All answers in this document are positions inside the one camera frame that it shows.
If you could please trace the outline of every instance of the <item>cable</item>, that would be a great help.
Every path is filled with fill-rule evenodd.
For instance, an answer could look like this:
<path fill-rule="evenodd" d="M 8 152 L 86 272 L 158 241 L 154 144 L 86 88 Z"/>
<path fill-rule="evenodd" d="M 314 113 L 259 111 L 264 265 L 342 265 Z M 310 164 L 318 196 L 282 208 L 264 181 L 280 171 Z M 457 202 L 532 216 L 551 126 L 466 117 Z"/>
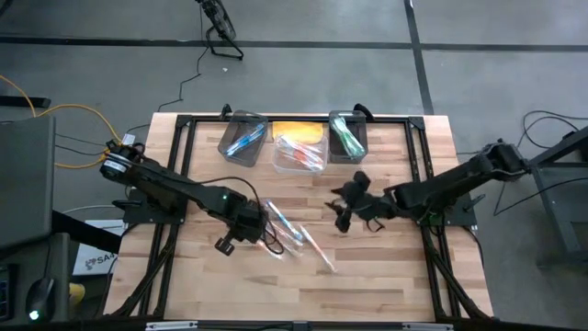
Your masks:
<path fill-rule="evenodd" d="M 65 135 L 65 134 L 60 134 L 60 133 L 55 133 L 55 135 L 58 136 L 58 137 L 65 138 L 65 139 L 71 139 L 73 141 L 77 141 L 77 142 L 80 142 L 80 143 L 89 143 L 89 144 L 93 144 L 95 146 L 104 147 L 104 144 L 103 143 L 89 142 L 89 141 L 84 140 L 84 139 L 74 138 L 74 137 L 71 137 L 71 136 L 68 136 L 68 135 Z"/>
<path fill-rule="evenodd" d="M 55 147 L 61 148 L 61 149 L 66 150 L 66 151 L 78 153 L 78 154 L 81 154 L 81 155 L 89 155 L 89 156 L 97 156 L 97 155 L 102 155 L 104 153 L 104 151 L 103 152 L 98 152 L 98 153 L 80 152 L 80 151 L 74 150 L 73 148 L 69 148 L 69 147 L 58 145 L 57 143 L 55 144 Z"/>
<path fill-rule="evenodd" d="M 117 208 L 117 207 L 115 207 L 113 205 L 84 206 L 84 207 L 73 208 L 73 209 L 70 209 L 68 211 L 62 211 L 62 214 L 68 214 L 68 213 L 74 212 L 74 211 L 85 211 L 85 210 L 89 210 L 89 209 L 103 209 L 103 208 Z"/>
<path fill-rule="evenodd" d="M 204 40 L 203 36 L 202 36 L 202 30 L 204 29 L 204 23 L 202 21 L 202 5 L 200 5 L 200 38 L 202 40 Z M 169 106 L 169 105 L 173 105 L 175 103 L 178 103 L 180 101 L 184 101 L 184 99 L 182 98 L 182 92 L 184 90 L 184 84 L 185 83 L 189 83 L 195 79 L 197 79 L 198 77 L 202 76 L 202 74 L 200 73 L 200 60 L 202 60 L 202 58 L 204 57 L 204 54 L 206 54 L 206 52 L 209 50 L 210 46 L 207 45 L 206 49 L 202 52 L 202 54 L 200 54 L 200 57 L 198 57 L 198 60 L 196 61 L 196 74 L 191 76 L 190 78 L 183 80 L 182 82 L 180 82 L 180 91 L 178 93 L 177 99 L 173 100 L 173 101 L 169 101 L 169 102 L 165 102 L 161 105 L 159 105 L 159 107 L 157 108 L 156 112 L 160 112 L 162 110 L 163 107 L 165 106 Z"/>
<path fill-rule="evenodd" d="M 241 177 L 235 177 L 235 176 L 227 176 L 227 177 L 220 177 L 220 178 L 214 178 L 214 179 L 210 179 L 210 180 L 205 180 L 205 181 L 200 181 L 200 182 L 191 182 L 191 181 L 184 181 L 187 184 L 209 184 L 209 183 L 214 183 L 214 182 L 218 182 L 218 181 L 222 181 L 222 180 L 228 180 L 228 179 L 232 179 L 232 180 L 239 180 L 242 181 L 243 183 L 245 183 L 250 189 L 251 191 L 254 193 L 255 195 L 255 200 L 257 201 L 257 208 L 259 210 L 259 217 L 261 218 L 262 215 L 262 207 L 261 207 L 261 201 L 259 200 L 259 196 L 257 195 L 257 190 L 255 190 L 254 186 L 248 182 L 246 179 L 243 179 Z M 274 224 L 272 224 L 271 222 L 269 223 L 269 227 L 272 229 L 273 233 L 270 233 L 266 227 L 264 227 L 264 231 L 262 232 L 262 237 L 261 240 L 264 243 L 264 245 L 267 247 L 267 249 L 276 254 L 276 255 L 282 255 L 284 254 L 284 246 L 282 245 L 282 243 L 277 239 L 277 234 L 276 234 L 276 228 L 274 227 Z M 267 242 L 267 235 L 270 235 L 270 237 L 273 239 L 273 241 L 271 243 Z M 279 247 L 279 250 L 275 250 L 274 248 L 271 247 L 271 245 L 276 244 Z"/>
<path fill-rule="evenodd" d="M 471 231 L 471 229 L 467 226 L 462 226 L 464 230 L 466 230 L 469 235 L 471 235 L 471 237 L 474 239 L 474 241 L 476 242 L 476 245 L 478 246 L 478 251 L 480 252 L 480 261 L 481 261 L 481 266 L 484 268 L 484 254 L 483 251 L 481 250 L 481 244 L 480 244 L 480 240 L 478 239 L 478 236 Z"/>
<path fill-rule="evenodd" d="M 565 119 L 562 119 L 562 118 L 559 118 L 559 117 L 556 117 L 556 116 L 544 116 L 544 117 L 542 117 L 542 118 L 539 118 L 539 119 L 537 119 L 537 120 L 536 120 L 535 122 L 533 122 L 533 123 L 536 123 L 536 122 L 538 122 L 538 121 L 540 121 L 540 120 L 559 120 L 559 121 L 562 121 L 562 122 L 564 122 L 564 123 L 568 124 L 569 126 L 571 126 L 571 127 L 572 127 L 572 128 L 575 130 L 575 131 L 578 131 L 578 130 L 579 130 L 579 129 L 578 129 L 578 127 L 576 127 L 575 125 L 571 124 L 571 123 L 570 123 L 568 120 L 565 120 Z M 528 128 L 524 128 L 524 132 L 523 132 L 523 134 L 526 136 L 526 138 L 527 138 L 527 139 L 528 139 L 528 140 L 529 140 L 529 141 L 530 141 L 532 144 L 534 144 L 535 146 L 537 146 L 537 147 L 539 147 L 539 148 L 545 148 L 545 149 L 548 149 L 548 148 L 551 148 L 551 147 L 552 147 L 552 146 L 546 146 L 546 145 L 542 145 L 542 144 L 540 144 L 540 143 L 536 143 L 536 142 L 535 142 L 533 139 L 531 139 L 531 136 L 528 134 Z"/>
<path fill-rule="evenodd" d="M 144 128 L 144 127 L 150 127 L 150 126 L 151 126 L 151 123 L 149 123 L 149 124 L 142 124 L 142 125 L 137 125 L 137 126 L 135 126 L 135 127 L 132 127 L 132 128 L 130 128 L 130 129 L 128 129 L 128 130 L 125 132 L 125 134 L 128 134 L 129 132 L 131 132 L 131 131 L 134 131 L 134 130 L 137 130 L 137 129 L 140 129 L 140 128 Z"/>
<path fill-rule="evenodd" d="M 531 194 L 530 196 L 528 196 L 528 197 L 526 197 L 526 198 L 524 198 L 524 199 L 521 199 L 521 200 L 519 200 L 519 201 L 517 201 L 517 202 L 513 203 L 512 205 L 510 205 L 510 206 L 508 206 L 508 207 L 506 207 L 506 208 L 503 208 L 503 209 L 501 209 L 500 211 L 497 211 L 497 212 L 494 214 L 494 216 L 498 216 L 498 215 L 500 215 L 501 213 L 503 213 L 503 212 L 505 212 L 505 211 L 508 211 L 509 209 L 513 208 L 514 206 L 516 206 L 516 205 L 518 205 L 518 204 L 520 204 L 520 203 L 523 203 L 523 202 L 525 202 L 525 201 L 527 201 L 527 200 L 529 200 L 529 199 L 531 199 L 531 198 L 535 197 L 536 195 L 538 195 L 538 194 L 541 194 L 541 193 L 545 192 L 545 191 L 546 191 L 546 190 L 548 190 L 548 189 L 555 188 L 555 187 L 558 187 L 558 186 L 560 186 L 560 185 L 563 185 L 563 184 L 573 183 L 573 182 L 576 182 L 576 181 L 580 181 L 580 180 L 586 180 L 586 179 L 588 179 L 588 177 L 580 177 L 580 178 L 575 178 L 575 179 L 570 179 L 570 180 L 564 180 L 564 181 L 562 181 L 562 182 L 560 182 L 560 183 L 556 183 L 556 184 L 553 184 L 553 185 L 551 185 L 551 186 L 548 186 L 548 187 L 546 187 L 546 188 L 543 188 L 543 189 L 541 189 L 540 191 L 538 191 L 537 193 Z"/>
<path fill-rule="evenodd" d="M 16 89 L 16 91 L 18 91 L 18 93 L 20 93 L 20 95 L 27 100 L 28 105 L 30 106 L 30 110 L 33 112 L 33 117 L 37 117 L 37 113 L 35 112 L 35 107 L 33 107 L 33 103 L 30 101 L 30 98 L 28 98 L 27 94 L 25 93 L 25 91 L 23 91 L 20 87 L 18 87 L 16 84 L 12 83 L 12 81 L 4 76 L 2 76 L 0 74 L 0 79 L 2 79 L 3 81 L 7 82 L 10 86 L 14 87 Z"/>
<path fill-rule="evenodd" d="M 112 281 L 112 269 L 114 268 L 114 264 L 119 260 L 119 257 L 115 257 L 112 260 L 112 263 L 110 263 L 110 268 L 108 268 L 108 273 L 107 273 L 107 285 L 106 288 L 104 289 L 104 293 L 102 293 L 102 298 L 100 299 L 100 304 L 98 305 L 98 307 L 96 308 L 96 313 L 94 314 L 95 317 L 98 317 L 98 315 L 100 314 L 100 312 L 104 311 L 104 306 L 106 305 L 107 302 L 107 295 L 110 292 L 110 282 Z"/>
<path fill-rule="evenodd" d="M 94 113 L 95 115 L 97 115 L 108 127 L 108 129 L 110 130 L 110 132 L 112 133 L 112 136 L 117 140 L 118 143 L 121 142 L 121 139 L 119 138 L 119 136 L 117 135 L 117 133 L 114 131 L 114 128 L 112 127 L 112 125 L 110 124 L 110 122 L 102 115 L 102 113 L 100 113 L 98 110 L 95 110 L 93 108 L 90 108 L 88 106 L 85 105 L 79 105 L 79 104 L 64 104 L 64 105 L 59 105 L 59 106 L 55 106 L 55 107 L 51 107 L 43 112 L 41 112 L 39 115 L 37 115 L 36 111 L 35 111 L 35 107 L 33 106 L 32 102 L 30 101 L 30 98 L 28 97 L 27 93 L 25 93 L 25 91 L 23 91 L 20 87 L 18 87 L 15 83 L 13 83 L 11 80 L 9 80 L 8 78 L 4 77 L 3 75 L 0 74 L 0 79 L 7 82 L 9 85 L 11 85 L 12 87 L 14 87 L 19 93 L 20 95 L 27 100 L 28 105 L 30 106 L 30 110 L 33 114 L 33 118 L 36 117 L 40 117 L 40 116 L 45 116 L 57 109 L 62 109 L 62 108 L 80 108 L 80 109 L 84 109 L 87 110 L 89 112 Z M 62 167 L 62 168 L 66 168 L 66 169 L 84 169 L 84 168 L 88 168 L 88 167 L 92 167 L 95 165 L 98 165 L 100 163 L 102 163 L 102 161 L 104 161 L 106 159 L 106 155 L 103 154 L 101 155 L 97 160 L 95 160 L 95 162 L 87 164 L 87 165 L 65 165 L 65 164 L 60 164 L 60 163 L 55 163 L 56 166 L 58 167 Z"/>

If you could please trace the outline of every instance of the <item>computer mouse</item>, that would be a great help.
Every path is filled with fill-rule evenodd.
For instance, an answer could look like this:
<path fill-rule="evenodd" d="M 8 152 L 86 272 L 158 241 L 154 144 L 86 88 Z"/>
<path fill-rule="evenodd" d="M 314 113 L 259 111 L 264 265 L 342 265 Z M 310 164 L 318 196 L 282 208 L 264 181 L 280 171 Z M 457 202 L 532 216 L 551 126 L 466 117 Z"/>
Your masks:
<path fill-rule="evenodd" d="M 49 322 L 55 312 L 54 280 L 44 277 L 28 288 L 26 312 L 31 323 Z"/>

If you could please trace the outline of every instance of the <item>wooden table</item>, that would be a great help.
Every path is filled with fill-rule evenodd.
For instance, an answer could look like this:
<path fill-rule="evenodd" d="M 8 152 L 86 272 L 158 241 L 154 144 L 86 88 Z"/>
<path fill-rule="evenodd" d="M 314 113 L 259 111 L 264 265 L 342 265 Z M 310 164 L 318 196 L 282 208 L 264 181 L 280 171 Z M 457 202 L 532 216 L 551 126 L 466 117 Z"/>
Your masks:
<path fill-rule="evenodd" d="M 176 115 L 154 114 L 146 142 L 146 155 L 163 166 L 170 152 Z M 458 164 L 449 121 L 446 116 L 425 116 L 424 121 L 433 168 L 440 174 Z M 330 189 L 341 187 L 358 169 L 371 177 L 369 191 L 374 194 L 411 181 L 401 125 L 368 124 L 369 154 L 362 164 L 328 165 L 320 177 L 277 174 L 271 164 L 271 134 L 255 167 L 225 162 L 217 151 L 225 127 L 225 123 L 198 124 L 189 177 L 239 176 L 251 181 L 260 198 L 270 198 L 289 220 L 306 227 L 339 272 L 329 274 L 310 247 L 298 260 L 279 261 L 248 244 L 236 245 L 234 253 L 226 257 L 213 247 L 226 234 L 224 224 L 190 203 L 175 251 L 166 319 L 434 320 L 423 243 L 414 223 L 405 219 L 384 221 L 386 229 L 374 234 L 354 216 L 349 233 L 340 234 L 334 227 L 334 212 L 323 205 L 335 198 Z M 178 160 L 183 157 L 185 141 L 186 134 Z M 219 185 L 253 196 L 240 182 Z M 124 237 L 107 313 L 124 302 L 145 273 L 152 237 L 152 225 L 140 225 Z M 447 240 L 457 279 L 474 302 L 492 314 L 476 244 L 461 228 L 447 228 Z M 442 280 L 440 286 L 449 312 L 447 287 Z M 156 280 L 151 309 L 158 289 Z"/>

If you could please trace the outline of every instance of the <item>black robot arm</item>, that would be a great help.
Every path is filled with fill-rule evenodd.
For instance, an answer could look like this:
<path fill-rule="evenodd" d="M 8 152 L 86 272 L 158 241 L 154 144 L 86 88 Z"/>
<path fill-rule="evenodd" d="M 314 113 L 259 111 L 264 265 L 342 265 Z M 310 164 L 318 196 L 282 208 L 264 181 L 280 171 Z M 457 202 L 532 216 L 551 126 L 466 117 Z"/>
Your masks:
<path fill-rule="evenodd" d="M 381 197 L 367 193 L 370 180 L 366 174 L 358 171 L 353 181 L 345 183 L 342 188 L 333 189 L 333 193 L 340 195 L 346 206 L 334 202 L 327 203 L 327 206 L 337 213 L 335 225 L 344 233 L 349 229 L 352 213 L 367 222 L 377 218 L 406 217 L 426 225 L 428 214 L 443 212 L 455 204 L 459 197 L 487 181 L 513 181 L 528 172 L 529 165 L 516 147 L 498 141 L 486 145 L 468 162 L 443 174 L 422 182 L 385 188 Z"/>
<path fill-rule="evenodd" d="M 142 145 L 107 144 L 109 154 L 100 173 L 112 181 L 132 185 L 147 195 L 151 207 L 176 213 L 183 199 L 189 199 L 209 216 L 227 224 L 229 232 L 215 247 L 225 255 L 234 250 L 231 240 L 255 244 L 267 223 L 267 211 L 257 201 L 226 187 L 204 186 L 162 167 L 143 155 Z"/>

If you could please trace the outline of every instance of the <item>clear plastic bin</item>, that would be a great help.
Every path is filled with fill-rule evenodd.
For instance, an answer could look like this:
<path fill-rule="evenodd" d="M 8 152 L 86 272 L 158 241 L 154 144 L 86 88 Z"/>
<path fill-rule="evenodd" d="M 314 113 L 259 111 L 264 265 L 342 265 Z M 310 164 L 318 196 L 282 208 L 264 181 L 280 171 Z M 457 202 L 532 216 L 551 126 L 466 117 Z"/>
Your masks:
<path fill-rule="evenodd" d="M 337 117 L 345 119 L 345 126 L 356 137 L 366 151 L 361 156 L 347 154 L 341 138 L 331 127 Z M 368 133 L 366 129 L 366 115 L 359 110 L 334 110 L 329 113 L 329 162 L 334 164 L 359 164 L 368 154 Z"/>
<path fill-rule="evenodd" d="M 249 111 L 237 110 L 231 116 L 227 130 L 222 135 L 219 143 L 219 153 L 225 160 L 241 166 L 255 166 L 257 157 L 261 152 L 267 136 L 267 117 Z M 251 133 L 258 126 L 263 126 L 263 133 L 260 137 L 248 143 L 244 148 L 234 154 L 227 154 L 228 149 L 244 135 Z"/>
<path fill-rule="evenodd" d="M 318 143 L 298 143 L 279 135 L 274 140 L 273 164 L 280 174 L 318 176 L 327 167 L 328 151 L 325 136 Z"/>

